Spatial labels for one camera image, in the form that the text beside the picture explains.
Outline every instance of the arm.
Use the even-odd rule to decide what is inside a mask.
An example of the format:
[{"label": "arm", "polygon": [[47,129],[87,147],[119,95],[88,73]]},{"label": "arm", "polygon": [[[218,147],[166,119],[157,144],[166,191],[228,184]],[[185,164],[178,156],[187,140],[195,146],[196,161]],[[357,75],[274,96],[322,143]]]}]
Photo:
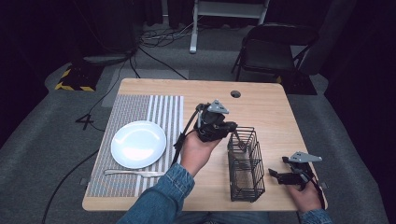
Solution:
[{"label": "arm", "polygon": [[180,164],[173,165],[154,187],[146,189],[118,223],[172,223],[192,191],[193,177],[205,166],[218,143],[201,142],[197,132],[188,134]]},{"label": "arm", "polygon": [[318,192],[314,184],[308,182],[305,189],[299,191],[294,186],[287,185],[291,197],[300,212],[303,213],[303,224],[331,224],[329,214],[321,208]]}]

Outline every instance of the white plate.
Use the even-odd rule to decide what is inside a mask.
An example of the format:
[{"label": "white plate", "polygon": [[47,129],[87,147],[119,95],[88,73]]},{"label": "white plate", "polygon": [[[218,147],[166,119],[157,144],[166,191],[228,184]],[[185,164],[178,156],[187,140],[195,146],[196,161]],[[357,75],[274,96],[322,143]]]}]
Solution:
[{"label": "white plate", "polygon": [[163,129],[139,120],[120,128],[111,141],[111,155],[121,166],[139,169],[158,160],[166,147]]}]

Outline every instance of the table top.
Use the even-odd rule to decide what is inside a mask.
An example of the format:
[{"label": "table top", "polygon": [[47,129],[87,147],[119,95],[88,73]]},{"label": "table top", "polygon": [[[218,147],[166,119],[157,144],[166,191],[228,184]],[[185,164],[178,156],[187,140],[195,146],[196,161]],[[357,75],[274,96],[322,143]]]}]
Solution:
[{"label": "table top", "polygon": [[[241,96],[234,98],[231,91],[239,91]],[[212,103],[218,99],[230,111],[230,114],[225,115],[225,121],[255,128],[265,172],[264,194],[255,203],[231,201],[227,138],[218,144],[207,165],[194,178],[195,187],[185,200],[184,211],[297,210],[285,186],[278,185],[277,180],[268,173],[268,168],[289,173],[290,168],[281,158],[290,157],[296,151],[306,152],[304,140],[281,85],[125,78],[120,84],[118,95],[183,96],[184,125],[198,104]],[[86,194],[82,205],[89,211],[126,211],[136,200],[137,197],[90,197]]]}]

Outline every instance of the black metal basket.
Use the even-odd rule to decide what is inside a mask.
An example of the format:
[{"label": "black metal basket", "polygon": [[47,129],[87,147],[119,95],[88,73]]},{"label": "black metal basket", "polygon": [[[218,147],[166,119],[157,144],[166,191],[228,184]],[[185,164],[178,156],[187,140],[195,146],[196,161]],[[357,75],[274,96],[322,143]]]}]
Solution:
[{"label": "black metal basket", "polygon": [[254,128],[238,127],[228,142],[231,201],[255,202],[265,192],[260,143]]}]

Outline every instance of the denim sleeve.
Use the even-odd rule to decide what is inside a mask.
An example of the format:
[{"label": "denim sleeve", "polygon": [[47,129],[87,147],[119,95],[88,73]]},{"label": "denim sleeve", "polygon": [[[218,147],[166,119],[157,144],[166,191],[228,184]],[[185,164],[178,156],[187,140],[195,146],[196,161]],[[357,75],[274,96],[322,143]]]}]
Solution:
[{"label": "denim sleeve", "polygon": [[154,187],[140,195],[118,223],[173,223],[193,187],[192,176],[176,163]]},{"label": "denim sleeve", "polygon": [[329,214],[323,209],[315,209],[302,215],[303,224],[332,224]]}]

